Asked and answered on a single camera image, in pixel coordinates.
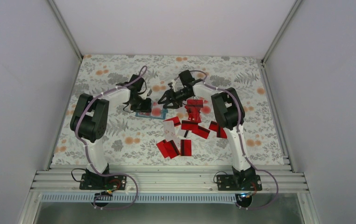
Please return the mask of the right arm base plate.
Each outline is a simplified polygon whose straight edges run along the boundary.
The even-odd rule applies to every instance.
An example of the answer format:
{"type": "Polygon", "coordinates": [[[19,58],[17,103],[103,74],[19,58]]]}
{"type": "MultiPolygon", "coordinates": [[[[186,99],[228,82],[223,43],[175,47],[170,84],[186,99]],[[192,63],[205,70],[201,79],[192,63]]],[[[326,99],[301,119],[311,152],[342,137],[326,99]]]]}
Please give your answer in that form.
{"type": "Polygon", "coordinates": [[[217,175],[216,183],[220,191],[262,191],[262,182],[259,175],[244,178],[239,181],[233,175],[217,175]]]}

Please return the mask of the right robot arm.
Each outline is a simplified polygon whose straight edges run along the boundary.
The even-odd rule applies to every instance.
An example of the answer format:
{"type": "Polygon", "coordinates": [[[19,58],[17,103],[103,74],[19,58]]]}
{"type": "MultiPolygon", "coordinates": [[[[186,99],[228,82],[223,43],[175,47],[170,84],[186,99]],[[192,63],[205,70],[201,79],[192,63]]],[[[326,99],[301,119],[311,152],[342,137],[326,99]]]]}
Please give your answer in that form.
{"type": "Polygon", "coordinates": [[[246,160],[247,150],[244,146],[244,117],[245,112],[239,96],[234,88],[218,88],[206,82],[208,75],[204,78],[195,79],[192,73],[195,70],[185,70],[178,75],[183,88],[174,89],[175,82],[172,81],[170,88],[164,92],[158,100],[158,104],[165,109],[178,109],[183,102],[192,97],[201,97],[212,103],[216,123],[227,134],[230,149],[233,155],[233,184],[239,190],[246,189],[251,184],[251,178],[246,170],[251,165],[246,160]]]}

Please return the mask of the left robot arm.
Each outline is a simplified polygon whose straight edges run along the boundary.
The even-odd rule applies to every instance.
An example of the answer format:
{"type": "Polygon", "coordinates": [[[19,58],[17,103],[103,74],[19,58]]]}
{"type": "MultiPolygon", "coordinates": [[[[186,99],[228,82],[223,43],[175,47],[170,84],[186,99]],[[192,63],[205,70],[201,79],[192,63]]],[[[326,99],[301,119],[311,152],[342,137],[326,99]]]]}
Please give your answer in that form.
{"type": "Polygon", "coordinates": [[[118,83],[99,95],[83,93],[78,98],[70,128],[84,144],[88,160],[86,174],[92,177],[91,182],[98,189],[104,189],[110,183],[109,165],[102,143],[99,143],[107,130],[109,109],[126,105],[131,112],[151,112],[150,89],[142,90],[143,85],[146,85],[143,75],[134,74],[128,82],[118,83]]]}

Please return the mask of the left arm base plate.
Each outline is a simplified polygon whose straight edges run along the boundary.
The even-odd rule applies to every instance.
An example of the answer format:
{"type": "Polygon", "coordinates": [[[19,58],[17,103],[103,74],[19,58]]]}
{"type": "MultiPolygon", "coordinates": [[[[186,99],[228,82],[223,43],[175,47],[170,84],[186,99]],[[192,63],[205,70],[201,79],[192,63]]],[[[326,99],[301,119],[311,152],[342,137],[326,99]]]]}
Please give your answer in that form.
{"type": "Polygon", "coordinates": [[[83,174],[80,180],[80,190],[125,190],[127,176],[114,175],[102,177],[93,173],[83,174]]]}

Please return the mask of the white card big red dot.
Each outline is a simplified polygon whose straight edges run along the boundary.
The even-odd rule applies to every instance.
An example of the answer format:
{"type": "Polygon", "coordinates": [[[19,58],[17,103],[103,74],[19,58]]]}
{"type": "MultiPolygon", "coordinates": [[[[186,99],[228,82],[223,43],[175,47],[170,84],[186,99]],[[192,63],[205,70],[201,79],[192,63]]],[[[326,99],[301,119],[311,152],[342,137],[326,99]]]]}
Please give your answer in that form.
{"type": "Polygon", "coordinates": [[[153,108],[151,111],[151,115],[153,117],[160,117],[162,115],[162,109],[161,108],[153,108]]]}

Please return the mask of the teal leather card holder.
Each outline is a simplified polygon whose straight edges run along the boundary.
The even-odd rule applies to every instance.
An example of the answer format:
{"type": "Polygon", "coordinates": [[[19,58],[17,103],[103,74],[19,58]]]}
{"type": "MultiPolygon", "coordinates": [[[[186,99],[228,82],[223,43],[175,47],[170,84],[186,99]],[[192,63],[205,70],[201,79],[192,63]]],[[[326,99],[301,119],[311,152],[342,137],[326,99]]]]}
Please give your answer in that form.
{"type": "Polygon", "coordinates": [[[168,113],[167,109],[162,107],[155,107],[152,108],[150,112],[136,112],[135,116],[140,118],[147,118],[147,119],[161,119],[164,120],[168,113]]]}

